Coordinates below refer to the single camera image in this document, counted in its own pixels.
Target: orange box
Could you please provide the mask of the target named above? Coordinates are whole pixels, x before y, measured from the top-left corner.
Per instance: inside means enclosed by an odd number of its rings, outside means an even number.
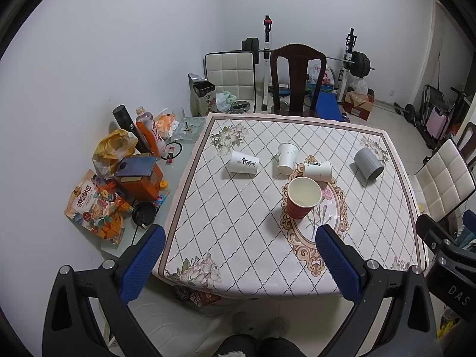
[[[160,181],[163,176],[160,168],[154,164],[150,176],[116,178],[122,187],[137,200],[155,201],[159,197]]]

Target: barbell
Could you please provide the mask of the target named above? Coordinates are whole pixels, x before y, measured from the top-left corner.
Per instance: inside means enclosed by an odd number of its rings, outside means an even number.
[[[249,37],[241,42],[241,50],[253,53],[254,64],[259,63],[260,52],[272,52],[272,49],[260,49],[259,39],[257,37]],[[370,73],[370,70],[375,70],[370,66],[370,60],[367,55],[362,52],[352,52],[352,59],[340,59],[338,57],[326,57],[327,59],[339,60],[346,63],[345,67],[350,71],[353,76],[363,78]]]

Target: bolt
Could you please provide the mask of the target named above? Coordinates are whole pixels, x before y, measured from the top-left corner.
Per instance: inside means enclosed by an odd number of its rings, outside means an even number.
[[[378,264],[378,261],[374,259],[370,259],[367,261],[367,267],[370,268],[371,270],[376,270],[377,268],[380,267],[380,264]]]
[[[415,274],[417,274],[417,275],[421,274],[421,268],[419,266],[417,266],[416,264],[414,264],[410,268]]]
[[[106,270],[110,270],[111,268],[114,267],[115,264],[116,264],[115,261],[113,261],[112,259],[108,259],[102,263],[102,268],[105,268]]]
[[[59,269],[61,275],[66,275],[70,271],[70,266],[63,266]]]

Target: small table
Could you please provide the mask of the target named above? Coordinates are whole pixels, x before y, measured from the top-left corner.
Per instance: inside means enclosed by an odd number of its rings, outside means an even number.
[[[247,131],[234,149],[259,157],[255,176],[230,173],[229,156],[212,144],[212,134],[236,135],[240,127]],[[283,142],[300,149],[290,176],[277,172]],[[372,183],[353,160],[364,146],[385,166]],[[321,204],[295,221],[286,212],[287,184],[314,159],[330,160],[334,178]],[[417,216],[408,176],[385,131],[317,118],[210,114],[171,204],[166,247],[153,273],[226,297],[331,294],[338,289],[316,250],[317,226],[329,224],[364,259],[404,270],[425,264]]]

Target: orange bottle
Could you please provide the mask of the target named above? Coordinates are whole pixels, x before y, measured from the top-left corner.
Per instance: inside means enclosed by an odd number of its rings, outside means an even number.
[[[154,117],[143,107],[138,107],[136,113],[136,126],[146,138],[151,153],[155,157],[164,156],[167,146],[155,127]]]

